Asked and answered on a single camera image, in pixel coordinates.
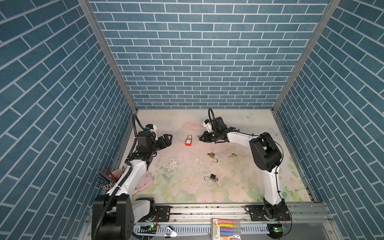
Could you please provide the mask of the large brass padlock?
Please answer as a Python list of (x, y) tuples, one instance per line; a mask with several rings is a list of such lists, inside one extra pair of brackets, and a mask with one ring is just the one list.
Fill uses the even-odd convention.
[(218, 159), (216, 158), (216, 154), (215, 153), (207, 153), (207, 156), (212, 159), (212, 162), (213, 163), (218, 163)]

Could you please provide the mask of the red padlock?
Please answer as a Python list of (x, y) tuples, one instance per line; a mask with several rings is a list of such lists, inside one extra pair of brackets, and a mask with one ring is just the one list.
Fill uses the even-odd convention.
[(193, 136), (192, 135), (188, 135), (187, 138), (186, 138), (185, 145), (190, 147), (192, 145), (192, 141), (193, 141)]

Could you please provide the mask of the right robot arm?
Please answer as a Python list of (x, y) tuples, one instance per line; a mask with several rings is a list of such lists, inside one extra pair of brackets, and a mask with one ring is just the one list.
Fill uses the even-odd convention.
[(267, 132), (254, 135), (234, 127), (228, 128), (221, 117), (205, 120), (203, 127), (206, 131), (199, 140), (204, 143), (235, 143), (250, 148), (254, 163), (262, 171), (265, 186), (264, 215), (269, 220), (279, 217), (286, 206), (278, 177), (283, 153), (271, 135)]

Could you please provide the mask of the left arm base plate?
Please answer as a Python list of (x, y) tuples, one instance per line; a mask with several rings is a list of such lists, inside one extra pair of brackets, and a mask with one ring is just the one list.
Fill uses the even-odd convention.
[(142, 217), (139, 222), (160, 223), (169, 222), (171, 215), (171, 206), (158, 206), (150, 208), (150, 212)]

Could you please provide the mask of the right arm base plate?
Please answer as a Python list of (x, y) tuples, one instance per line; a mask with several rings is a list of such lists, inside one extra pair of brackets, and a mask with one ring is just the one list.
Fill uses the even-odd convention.
[(257, 221), (290, 221), (292, 216), (289, 209), (283, 203), (272, 206), (266, 205), (247, 205), (245, 211), (250, 215), (252, 222)]

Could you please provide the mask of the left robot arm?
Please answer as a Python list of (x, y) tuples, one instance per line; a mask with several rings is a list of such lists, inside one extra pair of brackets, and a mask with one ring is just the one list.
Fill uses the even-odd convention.
[(92, 240), (128, 240), (134, 233), (134, 225), (155, 213), (152, 198), (132, 204), (131, 197), (154, 156), (171, 146), (172, 139), (171, 134), (158, 137), (150, 130), (136, 134), (125, 161), (127, 170), (106, 194), (98, 195), (93, 202)]

